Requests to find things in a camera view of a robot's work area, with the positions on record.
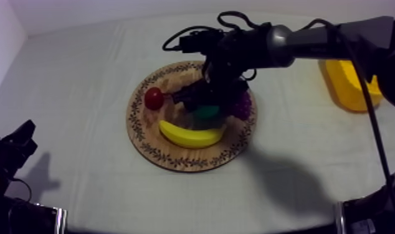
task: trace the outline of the white tablecloth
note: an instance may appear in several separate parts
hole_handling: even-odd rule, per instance
[[[250,14],[298,29],[305,17]],[[154,70],[202,60],[161,50],[175,32],[217,26],[216,14],[112,21],[31,37],[0,87],[0,135],[27,119],[39,145],[17,176],[34,202],[69,210],[72,227],[116,233],[268,233],[328,223],[336,201],[379,189],[384,177],[367,115],[339,109],[316,60],[259,70],[251,146],[213,171],[180,174],[142,158],[125,111]],[[391,171],[395,108],[377,109]],[[9,195],[25,197],[13,184]]]

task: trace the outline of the yellow container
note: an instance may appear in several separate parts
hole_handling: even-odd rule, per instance
[[[325,67],[337,97],[336,101],[351,111],[367,111],[358,76],[351,61],[327,60]],[[371,83],[366,82],[366,84],[372,104],[378,105],[383,96],[376,75],[373,76]]]

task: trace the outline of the cable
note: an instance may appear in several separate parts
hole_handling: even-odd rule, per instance
[[[249,78],[247,78],[247,77],[245,77],[245,76],[243,76],[243,75],[241,75],[242,76],[242,78],[244,78],[244,80],[246,80],[246,81],[251,81],[251,80],[254,80],[254,78],[257,76],[257,69],[253,69],[253,75],[251,75],[251,77],[249,77]]]
[[[196,30],[196,29],[205,29],[205,30],[218,30],[215,29],[213,27],[208,27],[208,26],[191,26],[191,27],[187,27],[183,30],[181,30],[180,32],[176,33],[175,35],[172,35],[168,40],[166,40],[166,42],[164,42],[163,44],[163,50],[164,51],[178,51],[181,50],[180,46],[174,46],[172,48],[167,48],[167,45],[170,44],[174,39],[176,39],[177,37],[179,37],[181,34],[188,32],[188,31],[192,31],[192,30]]]
[[[220,25],[222,25],[224,27],[228,27],[230,29],[235,29],[237,31],[240,31],[240,27],[238,25],[224,21],[222,19],[223,16],[234,16],[234,17],[240,18],[240,19],[244,20],[245,23],[252,29],[256,29],[259,27],[257,24],[254,24],[253,22],[251,22],[251,20],[244,13],[241,13],[239,11],[224,11],[218,15],[217,20],[218,20],[218,23],[220,23]]]
[[[25,204],[26,202],[30,202],[30,201],[32,200],[32,189],[31,189],[31,187],[29,186],[29,184],[27,184],[26,182],[24,182],[24,180],[18,179],[18,178],[12,178],[11,181],[13,181],[13,182],[20,182],[20,183],[23,183],[24,185],[26,185],[26,187],[27,187],[27,189],[28,189],[28,191],[29,191],[29,198],[28,198],[26,201],[25,201],[25,200],[19,199],[18,202],[14,203],[14,204],[10,207],[10,209],[9,209],[9,211],[8,211],[8,213],[7,213],[7,221],[8,221],[8,223],[9,223],[9,234],[13,234],[13,230],[12,230],[12,228],[11,228],[11,215],[12,215],[12,213],[13,213],[13,209],[16,208],[16,207],[18,207],[18,206],[20,206],[20,205],[22,205],[22,204]]]
[[[311,23],[309,23],[307,26],[305,26],[302,29],[308,29],[315,24],[323,24],[328,30],[332,30],[336,34],[336,36],[341,40],[341,42],[345,46],[347,52],[349,53],[350,59],[353,63],[353,66],[355,67],[356,73],[358,74],[358,79],[360,82],[360,86],[362,88],[362,93],[364,96],[364,100],[366,102],[366,107],[368,109],[369,119],[370,119],[371,125],[372,125],[372,130],[373,130],[373,134],[374,134],[374,138],[375,138],[376,147],[377,147],[378,153],[379,153],[379,159],[381,160],[381,165],[382,165],[382,169],[383,169],[384,176],[385,176],[386,187],[388,189],[389,199],[391,200],[391,203],[392,203],[394,211],[395,211],[395,194],[394,194],[394,188],[393,188],[392,180],[391,180],[391,173],[389,171],[388,161],[386,159],[384,145],[382,142],[381,133],[379,132],[378,121],[376,119],[376,114],[375,114],[375,111],[374,111],[374,108],[372,105],[371,96],[369,94],[368,87],[366,86],[366,82],[364,80],[364,78],[366,77],[364,74],[364,71],[359,64],[359,60],[358,60],[355,52],[353,51],[353,48],[350,46],[348,39],[346,38],[345,35],[343,35],[341,33],[339,28],[337,28],[335,25],[333,25],[332,23],[330,23],[326,20],[323,20],[323,19],[314,19],[313,21],[311,21]]]
[[[13,179],[11,179],[11,181],[13,181],[13,182],[20,182],[20,183],[23,183],[24,185],[26,185],[26,187],[27,187],[27,190],[29,191],[29,198],[26,200],[26,202],[30,202],[31,200],[32,200],[32,189],[31,189],[31,187],[29,186],[29,184],[27,184],[26,182],[24,182],[24,180],[22,180],[22,179],[18,179],[18,178],[13,178]]]

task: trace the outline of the wooden plate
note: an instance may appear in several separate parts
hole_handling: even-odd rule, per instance
[[[158,111],[144,105],[144,94],[151,87],[171,93],[201,78],[202,61],[185,61],[165,66],[146,77],[133,92],[126,111],[126,128],[131,142],[147,160],[162,168],[179,172],[207,171],[235,158],[248,145],[255,128],[257,108],[252,101],[252,114],[247,121],[233,116],[225,119],[226,132],[215,145],[203,149],[186,149],[168,141],[159,131],[158,122],[165,119],[184,128],[192,128],[193,117],[182,103],[174,105],[166,99]]]

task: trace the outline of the toy fruit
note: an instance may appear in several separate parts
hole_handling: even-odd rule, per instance
[[[172,143],[178,146],[186,148],[204,148],[221,140],[225,127],[219,129],[189,130],[161,120],[159,122],[159,130]]]
[[[163,106],[164,95],[157,87],[152,87],[146,91],[144,97],[145,106],[150,110],[158,110]]]

